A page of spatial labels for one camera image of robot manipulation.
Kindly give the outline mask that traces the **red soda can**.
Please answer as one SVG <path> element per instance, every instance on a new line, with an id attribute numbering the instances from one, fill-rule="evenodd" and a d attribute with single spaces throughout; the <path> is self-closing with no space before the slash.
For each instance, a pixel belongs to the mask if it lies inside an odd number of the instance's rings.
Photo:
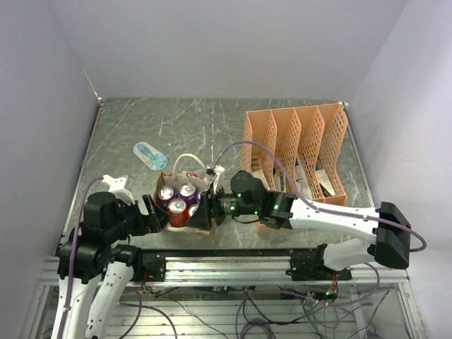
<path id="1" fill-rule="evenodd" d="M 181 198 L 171 200 L 167 206 L 170 215 L 170 225 L 176 228 L 184 227 L 188 220 L 188 205 Z"/>

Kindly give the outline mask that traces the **brown canvas tote bag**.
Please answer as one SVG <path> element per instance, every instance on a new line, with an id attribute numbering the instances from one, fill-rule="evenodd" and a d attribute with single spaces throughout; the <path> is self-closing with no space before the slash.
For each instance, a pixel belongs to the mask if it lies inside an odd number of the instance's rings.
<path id="1" fill-rule="evenodd" d="M 204 218 L 195 212 L 195 207 L 201 204 L 201 194 L 209 191 L 213 183 L 204 174 L 197 174 L 179 168 L 185 158 L 194 159 L 204 170 L 205 164 L 196 155 L 184 153 L 180 155 L 168 173 L 161 172 L 157 179 L 154 199 L 159 207 L 169 213 L 170 221 L 165 229 L 170 232 L 184 232 L 212 238 L 220 224 L 215 218 Z M 184 209 L 180 213 L 170 210 L 170 203 L 180 199 Z"/>

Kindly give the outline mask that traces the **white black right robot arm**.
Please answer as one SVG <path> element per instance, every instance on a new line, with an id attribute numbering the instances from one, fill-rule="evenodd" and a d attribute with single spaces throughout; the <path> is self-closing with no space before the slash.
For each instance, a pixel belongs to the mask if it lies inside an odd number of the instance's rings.
<path id="1" fill-rule="evenodd" d="M 311 271 L 319 279 L 361 263 L 376 262 L 403 270 L 410 263 L 411 226 L 399 208 L 382 202 L 378 208 L 351 208 L 305 200 L 291 193 L 269 191 L 245 171 L 230 181 L 231 193 L 210 187 L 188 217 L 187 227 L 208 231 L 224 217 L 255 216 L 273 230 L 314 229 L 350 236 L 339 244 L 320 244 Z"/>

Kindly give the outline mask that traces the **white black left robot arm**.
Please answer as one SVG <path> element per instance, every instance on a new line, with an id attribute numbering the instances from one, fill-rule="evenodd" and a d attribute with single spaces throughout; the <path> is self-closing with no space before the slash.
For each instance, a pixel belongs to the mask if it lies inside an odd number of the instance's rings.
<path id="1" fill-rule="evenodd" d="M 149 259 L 132 236 L 158 233 L 170 221 L 149 195 L 143 196 L 147 213 L 137 202 L 126 203 L 110 192 L 89 195 L 69 240 L 60 246 L 59 303 L 53 338 L 103 338 L 107 319 L 127 284 L 165 278 L 159 254 Z"/>

